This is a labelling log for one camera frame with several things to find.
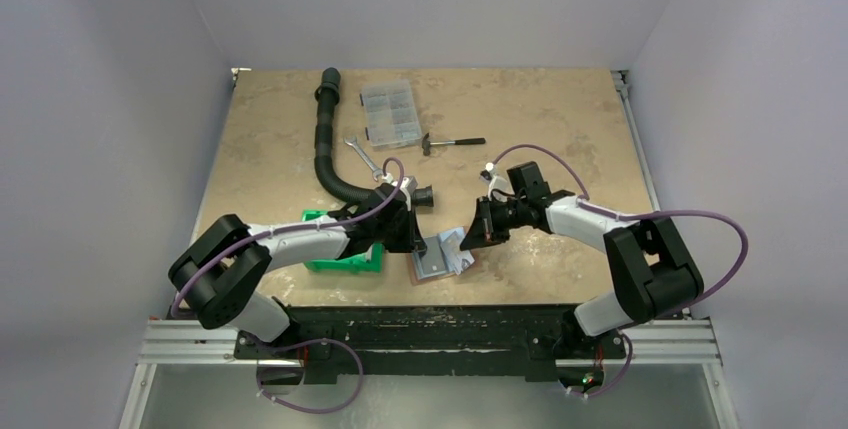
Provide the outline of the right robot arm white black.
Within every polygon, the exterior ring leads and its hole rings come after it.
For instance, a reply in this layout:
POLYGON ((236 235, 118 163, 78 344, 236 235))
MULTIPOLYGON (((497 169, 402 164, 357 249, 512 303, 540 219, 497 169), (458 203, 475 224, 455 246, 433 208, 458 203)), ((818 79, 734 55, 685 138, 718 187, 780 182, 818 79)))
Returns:
POLYGON ((673 221, 638 220, 567 190, 551 190, 534 162, 501 176, 489 163, 481 172, 487 192, 460 244, 463 251, 507 242, 513 229, 531 227, 573 239, 606 256, 613 288, 568 311, 561 341, 576 356, 596 348, 601 335, 649 322, 694 301, 703 278, 673 221))

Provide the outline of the green plastic bin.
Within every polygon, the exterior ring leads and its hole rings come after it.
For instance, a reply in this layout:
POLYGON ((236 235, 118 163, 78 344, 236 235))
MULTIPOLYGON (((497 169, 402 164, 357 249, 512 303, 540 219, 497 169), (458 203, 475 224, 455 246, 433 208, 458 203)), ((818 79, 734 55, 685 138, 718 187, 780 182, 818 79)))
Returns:
POLYGON ((345 259, 318 259, 304 263, 311 272, 341 271, 349 274, 381 273, 383 268, 384 246, 373 244, 366 252, 345 259))

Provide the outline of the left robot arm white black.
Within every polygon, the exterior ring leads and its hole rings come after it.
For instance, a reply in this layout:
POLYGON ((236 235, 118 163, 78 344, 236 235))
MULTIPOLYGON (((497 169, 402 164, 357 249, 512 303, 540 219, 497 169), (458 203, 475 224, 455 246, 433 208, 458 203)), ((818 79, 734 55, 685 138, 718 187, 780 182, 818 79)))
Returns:
POLYGON ((232 326, 259 339, 272 357, 297 348, 298 331, 283 303, 259 293, 269 272, 312 260, 340 260, 374 245, 390 253, 425 251, 417 215, 405 193, 383 184, 359 204, 279 226, 219 217, 173 263, 177 293, 171 314, 187 307, 205 329, 232 326))

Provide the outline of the white credit card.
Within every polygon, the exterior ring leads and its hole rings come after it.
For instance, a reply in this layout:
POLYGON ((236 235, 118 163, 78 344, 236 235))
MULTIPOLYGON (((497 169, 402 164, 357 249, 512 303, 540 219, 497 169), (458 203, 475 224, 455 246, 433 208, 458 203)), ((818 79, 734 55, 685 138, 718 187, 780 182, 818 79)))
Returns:
POLYGON ((449 229, 437 235, 445 266, 456 275, 461 275, 476 262, 469 250, 460 248, 465 235, 463 227, 449 229))

